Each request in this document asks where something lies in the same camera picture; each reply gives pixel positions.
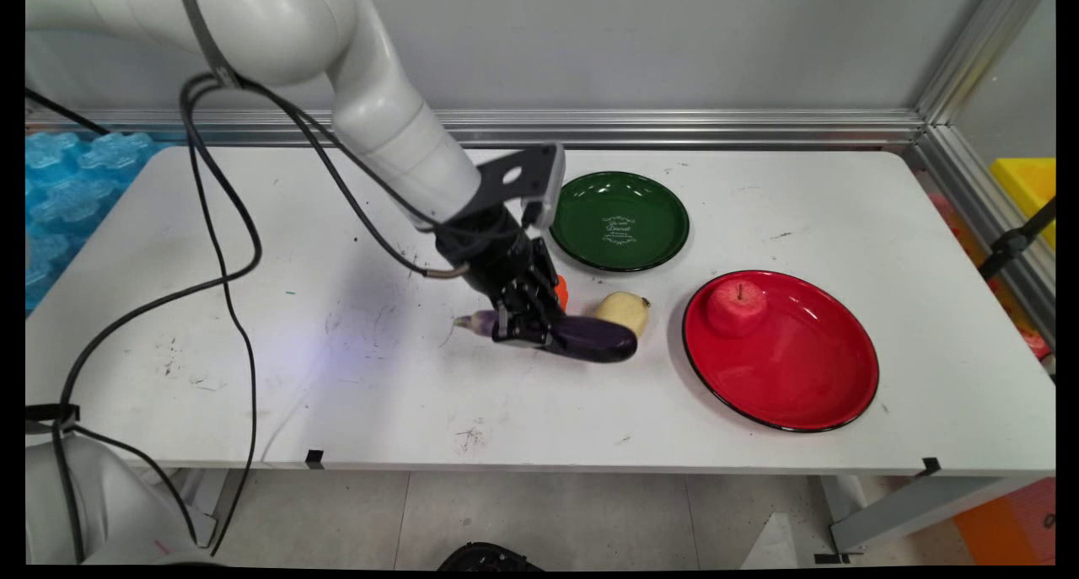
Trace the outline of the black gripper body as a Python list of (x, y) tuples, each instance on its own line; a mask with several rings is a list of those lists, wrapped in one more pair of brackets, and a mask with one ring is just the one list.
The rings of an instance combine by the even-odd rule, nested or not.
[(530, 238), (506, 207), (456, 219), (435, 231), (437, 252), (463, 275), (476, 292), (496, 305), (510, 282), (529, 282), (531, 263), (552, 263), (543, 238)]

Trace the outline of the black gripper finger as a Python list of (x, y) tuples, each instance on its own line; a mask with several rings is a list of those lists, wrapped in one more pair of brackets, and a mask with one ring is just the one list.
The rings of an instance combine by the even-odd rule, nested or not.
[(498, 344), (547, 350), (554, 342), (556, 320), (540, 320), (529, 298), (529, 282), (510, 282), (497, 299), (491, 340)]
[(528, 270), (529, 298), (540, 320), (563, 320), (566, 317), (566, 287), (551, 263), (531, 263)]

